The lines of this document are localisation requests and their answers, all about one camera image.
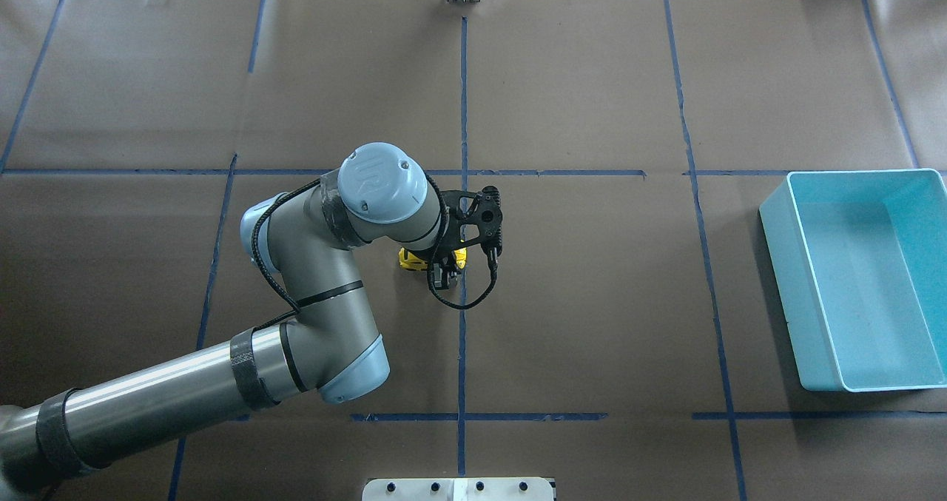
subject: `blue tape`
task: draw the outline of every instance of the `blue tape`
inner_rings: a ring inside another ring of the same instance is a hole
[[[640,176],[644,170],[470,170],[476,176]]]
[[[263,8],[266,0],[260,0],[260,9],[257,10],[257,29],[253,32],[253,46],[250,48],[250,63],[246,67],[247,73],[253,73],[257,65],[257,46],[260,45],[260,27],[263,26]]]
[[[687,167],[690,168],[690,190],[693,194],[694,212],[697,217],[697,231],[701,239],[701,251],[704,254],[704,274],[707,276],[707,288],[710,289],[710,304],[713,307],[713,326],[717,334],[717,357],[720,362],[721,382],[724,384],[724,401],[727,404],[727,422],[730,427],[730,446],[733,451],[733,466],[737,474],[737,490],[741,501],[747,501],[747,484],[744,481],[744,462],[740,452],[740,437],[737,435],[737,420],[734,417],[733,393],[730,389],[730,375],[727,370],[727,352],[724,350],[724,332],[720,324],[720,310],[717,306],[717,289],[714,287],[713,268],[710,265],[710,245],[707,243],[707,229],[704,228],[704,211],[701,210],[700,189],[697,185],[697,166],[694,161],[694,148],[684,117],[684,84],[681,81],[681,67],[677,59],[677,45],[674,41],[674,23],[670,13],[670,0],[664,0],[667,19],[667,40],[670,43],[670,60],[674,68],[674,83],[677,87],[677,106],[681,116],[681,130],[687,145]]]
[[[691,420],[727,420],[729,414],[723,412],[696,412]],[[883,420],[883,419],[924,419],[947,420],[947,412],[918,410],[825,410],[825,411],[766,411],[734,413],[737,420]]]
[[[176,168],[10,168],[4,174],[30,176],[226,176],[229,170]]]
[[[878,44],[878,35],[875,32],[875,22],[872,20],[872,9],[869,8],[869,0],[862,0],[862,10],[865,12],[865,22],[869,25],[869,35],[872,36],[872,46],[875,48],[875,56],[878,57],[878,64],[882,67],[882,77],[885,79],[885,86],[889,90],[891,104],[894,106],[894,113],[897,116],[897,126],[900,127],[900,134],[904,137],[904,144],[907,146],[907,153],[911,157],[911,165],[917,168],[917,153],[914,152],[914,142],[911,135],[907,132],[907,126],[904,124],[904,115],[900,111],[900,103],[897,102],[897,94],[894,93],[894,86],[891,84],[891,76],[887,72],[885,56],[882,55],[882,47]]]
[[[467,16],[460,19],[460,188],[467,190]],[[467,275],[460,275],[460,305],[467,303]],[[457,476],[467,474],[467,315],[460,310],[457,344]]]
[[[241,168],[235,170],[237,176],[321,176],[331,170],[322,168]]]
[[[820,170],[696,170],[691,172],[687,170],[681,175],[690,176],[697,174],[698,177],[706,176],[785,176],[790,172],[796,171],[820,171]]]
[[[36,87],[36,79],[40,74],[40,68],[43,66],[44,59],[47,58],[47,50],[50,48],[50,40],[56,31],[58,17],[62,12],[62,5],[65,0],[58,1],[56,12],[53,13],[53,19],[50,20],[50,28],[47,29],[47,36],[43,39],[43,46],[40,48],[40,55],[36,57],[36,64],[33,65],[33,73],[30,74],[30,80],[27,82],[27,90],[23,93],[23,100],[20,100],[20,110],[17,110],[16,118],[13,119],[13,127],[10,128],[10,136],[7,137],[7,146],[3,150],[3,156],[0,157],[0,174],[7,168],[7,160],[10,159],[10,153],[13,151],[13,143],[16,141],[17,133],[20,133],[20,124],[23,123],[23,115],[27,112],[27,105],[30,104],[30,96],[33,95],[33,89]]]
[[[457,421],[460,414],[439,412],[352,414],[350,417],[356,423],[385,423],[386,421]],[[599,421],[605,420],[606,417],[608,417],[608,414],[604,412],[464,412],[464,421]]]
[[[467,177],[467,16],[463,16],[460,19],[460,188],[464,191]]]
[[[237,154],[230,161],[230,170],[227,174],[227,185],[223,190],[223,204],[220,205],[220,220],[217,221],[217,237],[214,239],[214,254],[210,259],[210,273],[207,275],[207,289],[203,293],[203,309],[200,312],[200,328],[197,330],[197,345],[195,351],[203,349],[203,339],[207,332],[207,319],[210,317],[210,299],[214,291],[214,282],[217,280],[217,264],[220,262],[220,241],[223,239],[223,224],[227,220],[227,208],[230,207],[230,191],[234,185],[234,167],[237,165]]]
[[[599,421],[608,417],[604,412],[551,412],[551,413],[469,413],[470,421]]]
[[[183,448],[185,448],[186,437],[178,438],[178,449],[175,452],[175,467],[172,468],[172,484],[168,487],[168,501],[177,500],[177,487],[181,481],[181,467],[183,465]]]
[[[406,413],[406,414],[352,414],[358,423],[382,423],[383,421],[457,421],[454,413]]]

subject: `black cable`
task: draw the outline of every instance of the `black cable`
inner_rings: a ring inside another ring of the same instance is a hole
[[[263,214],[260,215],[260,218],[257,219],[257,223],[253,226],[253,235],[250,237],[250,249],[253,254],[253,261],[257,264],[257,269],[260,270],[260,273],[263,275],[263,278],[266,279],[266,282],[269,283],[270,287],[278,294],[281,298],[288,303],[291,309],[291,314],[289,316],[298,315],[299,305],[295,302],[286,289],[283,288],[280,283],[273,278],[273,275],[270,275],[270,271],[266,268],[266,265],[263,264],[263,258],[260,256],[260,228],[263,227],[263,222],[267,221],[267,218],[270,218],[270,215],[274,213],[277,208],[280,208],[280,205],[284,204],[287,201],[290,201],[292,198],[297,197],[297,195],[302,194],[303,192],[315,188],[319,184],[319,178],[315,178],[315,181],[307,183],[297,188],[289,194],[283,194],[268,209],[266,209]]]
[[[437,236],[434,238],[434,245],[431,248],[431,262],[427,263],[427,289],[431,291],[437,301],[443,303],[446,306],[450,306],[451,309],[457,310],[467,310],[472,309],[475,306],[479,305],[481,301],[487,298],[490,295],[490,292],[493,291],[493,287],[496,286],[496,251],[493,250],[489,255],[487,255],[487,267],[490,269],[490,285],[487,286],[487,289],[481,293],[480,297],[473,302],[470,302],[466,305],[457,305],[456,303],[450,302],[444,299],[437,289],[434,288],[434,259],[437,258],[437,250],[440,248],[440,242],[443,241],[444,235],[447,232],[447,215],[450,214],[450,211],[447,209],[447,205],[444,204],[444,198],[440,195],[440,189],[437,188],[437,184],[434,183],[431,176],[424,174],[424,177],[427,178],[427,181],[431,185],[431,188],[437,194],[437,205],[440,207],[440,225],[437,226]]]
[[[277,325],[277,323],[280,323],[280,322],[282,322],[283,320],[288,320],[288,319],[290,319],[291,317],[293,317],[293,316],[295,316],[295,315],[298,315],[298,312],[295,312],[294,310],[290,310],[290,312],[284,312],[284,313],[282,313],[281,315],[278,315],[278,316],[275,317],[274,319],[271,319],[269,322],[266,322],[266,323],[264,323],[263,325],[258,326],[258,327],[255,328],[255,329],[256,329],[256,330],[266,329],[266,328],[268,328],[268,326]]]

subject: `blue tray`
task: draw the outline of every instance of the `blue tray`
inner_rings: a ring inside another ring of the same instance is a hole
[[[760,215],[805,389],[947,387],[936,170],[792,172]]]

